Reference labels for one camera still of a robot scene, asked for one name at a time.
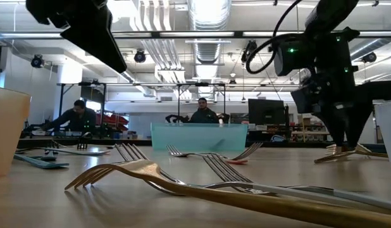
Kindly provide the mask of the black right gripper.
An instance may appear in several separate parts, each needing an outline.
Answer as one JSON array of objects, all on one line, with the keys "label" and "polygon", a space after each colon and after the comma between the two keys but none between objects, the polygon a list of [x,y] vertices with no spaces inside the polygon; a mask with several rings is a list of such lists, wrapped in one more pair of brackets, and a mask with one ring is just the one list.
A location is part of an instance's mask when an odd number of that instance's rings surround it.
[{"label": "black right gripper", "polygon": [[[336,108],[314,92],[341,95],[355,86],[349,42],[360,35],[358,30],[346,27],[340,32],[317,35],[315,38],[315,72],[302,87],[291,92],[297,112],[318,117],[328,129],[337,146],[343,145],[344,125]],[[352,106],[347,109],[345,134],[347,146],[355,149],[367,119],[373,111],[374,100],[391,100],[391,80],[368,82],[354,88]]]}]

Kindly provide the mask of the fork with red handle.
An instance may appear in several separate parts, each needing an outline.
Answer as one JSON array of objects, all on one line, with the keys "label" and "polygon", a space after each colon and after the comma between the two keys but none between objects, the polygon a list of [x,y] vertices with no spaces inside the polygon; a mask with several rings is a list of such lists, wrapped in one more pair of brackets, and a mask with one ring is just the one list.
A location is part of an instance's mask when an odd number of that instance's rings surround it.
[{"label": "fork with red handle", "polygon": [[230,164],[244,164],[247,163],[246,158],[259,149],[263,145],[262,142],[255,142],[250,145],[243,153],[236,156],[235,158],[225,158],[225,161]]}]

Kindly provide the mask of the tan plastic cup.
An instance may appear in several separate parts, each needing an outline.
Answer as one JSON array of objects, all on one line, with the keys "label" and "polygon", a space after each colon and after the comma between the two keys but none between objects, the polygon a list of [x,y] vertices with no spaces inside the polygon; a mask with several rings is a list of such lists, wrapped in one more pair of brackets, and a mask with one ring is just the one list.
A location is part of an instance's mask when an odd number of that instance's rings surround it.
[{"label": "tan plastic cup", "polygon": [[9,173],[31,96],[0,87],[0,177]]}]

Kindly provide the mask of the white cup at right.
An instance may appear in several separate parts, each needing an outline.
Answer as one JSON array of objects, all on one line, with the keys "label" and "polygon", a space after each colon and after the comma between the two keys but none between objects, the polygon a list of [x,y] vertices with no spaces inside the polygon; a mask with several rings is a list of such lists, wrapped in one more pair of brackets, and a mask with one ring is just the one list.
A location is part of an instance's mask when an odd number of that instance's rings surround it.
[{"label": "white cup at right", "polygon": [[391,164],[391,101],[375,106],[376,122],[380,127],[383,142]]}]

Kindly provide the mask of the cluttered background workbench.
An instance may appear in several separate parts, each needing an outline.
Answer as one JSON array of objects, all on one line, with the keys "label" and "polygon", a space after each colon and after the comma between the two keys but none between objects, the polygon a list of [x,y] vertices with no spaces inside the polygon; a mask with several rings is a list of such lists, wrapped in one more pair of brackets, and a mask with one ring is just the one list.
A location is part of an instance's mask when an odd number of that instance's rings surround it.
[{"label": "cluttered background workbench", "polygon": [[86,126],[84,130],[72,131],[68,124],[61,125],[54,129],[43,131],[41,125],[25,124],[22,130],[21,138],[29,137],[96,137],[100,139],[129,139],[129,140],[149,140],[150,137],[144,137],[134,130],[128,130],[122,124],[95,125],[94,127]]}]

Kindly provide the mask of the teal plastic bin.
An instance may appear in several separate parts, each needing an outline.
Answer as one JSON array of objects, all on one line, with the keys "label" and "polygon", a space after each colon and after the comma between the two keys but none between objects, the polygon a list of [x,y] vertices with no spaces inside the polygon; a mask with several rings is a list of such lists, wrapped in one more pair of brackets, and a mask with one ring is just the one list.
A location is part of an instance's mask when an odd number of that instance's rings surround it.
[{"label": "teal plastic bin", "polygon": [[248,126],[219,123],[152,123],[151,141],[155,150],[173,145],[180,151],[242,152]]}]

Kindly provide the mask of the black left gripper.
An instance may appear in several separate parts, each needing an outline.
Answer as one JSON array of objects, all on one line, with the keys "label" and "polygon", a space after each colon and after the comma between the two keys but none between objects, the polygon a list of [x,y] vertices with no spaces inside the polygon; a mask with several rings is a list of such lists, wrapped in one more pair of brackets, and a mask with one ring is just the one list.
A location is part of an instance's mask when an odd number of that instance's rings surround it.
[{"label": "black left gripper", "polygon": [[60,36],[118,73],[127,69],[111,32],[108,0],[26,0],[25,7],[43,25],[66,29]]}]

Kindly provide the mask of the person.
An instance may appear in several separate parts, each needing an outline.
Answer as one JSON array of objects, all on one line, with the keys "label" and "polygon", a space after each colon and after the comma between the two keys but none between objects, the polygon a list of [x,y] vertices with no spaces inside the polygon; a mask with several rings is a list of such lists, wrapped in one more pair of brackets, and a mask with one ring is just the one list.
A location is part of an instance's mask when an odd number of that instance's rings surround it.
[{"label": "person", "polygon": [[55,129],[66,122],[69,122],[66,128],[70,131],[91,132],[96,125],[96,112],[86,107],[83,100],[78,99],[74,102],[73,108],[66,110],[52,122],[43,125],[40,130]]},{"label": "person", "polygon": [[218,124],[217,114],[208,108],[207,100],[205,98],[198,99],[198,109],[190,118],[190,123],[194,124]]}]

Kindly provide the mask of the cluttered background desk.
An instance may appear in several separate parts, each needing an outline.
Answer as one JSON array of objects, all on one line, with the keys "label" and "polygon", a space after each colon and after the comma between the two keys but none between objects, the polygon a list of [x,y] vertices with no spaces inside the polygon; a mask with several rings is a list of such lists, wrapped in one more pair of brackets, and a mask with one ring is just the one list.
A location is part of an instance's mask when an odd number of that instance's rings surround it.
[{"label": "cluttered background desk", "polygon": [[297,123],[290,123],[289,125],[256,125],[251,126],[247,133],[247,141],[262,141],[262,142],[300,142],[294,141],[291,138],[291,133],[294,131],[314,131],[314,132],[328,132],[327,128],[321,123],[314,123],[311,125],[299,125]]}]

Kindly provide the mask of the black metal rig frame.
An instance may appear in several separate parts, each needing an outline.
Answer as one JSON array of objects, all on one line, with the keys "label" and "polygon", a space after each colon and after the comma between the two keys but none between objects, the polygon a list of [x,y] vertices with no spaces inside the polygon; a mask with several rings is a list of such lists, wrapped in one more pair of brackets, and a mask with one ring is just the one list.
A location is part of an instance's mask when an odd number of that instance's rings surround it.
[{"label": "black metal rig frame", "polygon": [[58,84],[65,95],[72,87],[86,87],[88,99],[101,104],[103,113],[170,113],[184,115],[192,113],[198,105],[195,99],[186,99],[175,94],[177,88],[190,87],[190,84]]}]

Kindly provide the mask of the black overhead frame bar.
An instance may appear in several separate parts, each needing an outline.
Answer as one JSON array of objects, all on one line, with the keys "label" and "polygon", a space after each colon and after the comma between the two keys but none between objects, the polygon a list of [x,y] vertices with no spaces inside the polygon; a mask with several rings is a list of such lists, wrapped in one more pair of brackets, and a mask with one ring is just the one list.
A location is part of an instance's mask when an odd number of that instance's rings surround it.
[{"label": "black overhead frame bar", "polygon": [[[196,32],[196,31],[151,31],[151,32],[114,32],[115,39],[268,39],[272,37],[272,31],[223,31],[223,32]],[[362,30],[359,38],[378,39],[391,38],[391,30]],[[61,39],[58,32],[0,32],[0,39]]]}]

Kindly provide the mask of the red storage object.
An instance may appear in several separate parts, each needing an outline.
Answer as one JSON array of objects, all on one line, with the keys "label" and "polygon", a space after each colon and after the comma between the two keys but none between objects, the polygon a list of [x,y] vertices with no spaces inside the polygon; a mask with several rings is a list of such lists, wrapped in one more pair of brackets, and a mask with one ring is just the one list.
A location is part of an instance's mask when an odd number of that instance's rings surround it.
[{"label": "red storage object", "polygon": [[128,130],[128,123],[129,121],[124,116],[115,113],[96,114],[96,127],[104,130],[125,131]]}]

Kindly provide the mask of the black table edge rail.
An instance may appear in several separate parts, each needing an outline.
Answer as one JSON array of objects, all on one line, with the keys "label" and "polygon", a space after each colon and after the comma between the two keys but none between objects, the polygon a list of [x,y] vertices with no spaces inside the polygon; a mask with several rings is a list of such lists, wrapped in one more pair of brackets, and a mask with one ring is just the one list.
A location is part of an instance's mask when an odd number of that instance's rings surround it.
[{"label": "black table edge rail", "polygon": [[[24,138],[18,141],[17,148],[46,147],[55,141],[64,146],[76,146],[78,139],[75,138]],[[89,139],[88,144],[113,146],[114,144],[135,144],[137,146],[152,146],[151,140],[129,140],[129,139]],[[262,147],[266,148],[326,148],[332,142],[264,142]],[[363,144],[374,153],[386,154],[386,148],[383,144]]]}]

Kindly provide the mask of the black computer monitor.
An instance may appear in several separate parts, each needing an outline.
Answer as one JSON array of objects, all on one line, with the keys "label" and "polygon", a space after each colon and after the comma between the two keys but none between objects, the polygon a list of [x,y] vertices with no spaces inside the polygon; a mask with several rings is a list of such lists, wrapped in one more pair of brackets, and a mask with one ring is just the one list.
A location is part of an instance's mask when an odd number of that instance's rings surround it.
[{"label": "black computer monitor", "polygon": [[248,99],[249,123],[256,125],[286,125],[289,121],[283,101]]}]

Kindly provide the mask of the silver ventilation duct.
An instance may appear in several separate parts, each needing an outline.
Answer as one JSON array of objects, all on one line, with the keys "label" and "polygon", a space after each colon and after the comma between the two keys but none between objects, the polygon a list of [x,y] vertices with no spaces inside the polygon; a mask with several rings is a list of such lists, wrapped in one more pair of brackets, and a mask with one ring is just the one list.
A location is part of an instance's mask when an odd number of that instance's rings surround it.
[{"label": "silver ventilation duct", "polygon": [[[191,30],[225,30],[230,17],[232,0],[187,0]],[[221,44],[194,45],[197,61],[215,63],[221,54]]]},{"label": "silver ventilation duct", "polygon": [[363,41],[351,49],[351,60],[358,60],[359,58],[370,54],[374,50],[391,43],[391,38],[371,39],[370,41]]}]

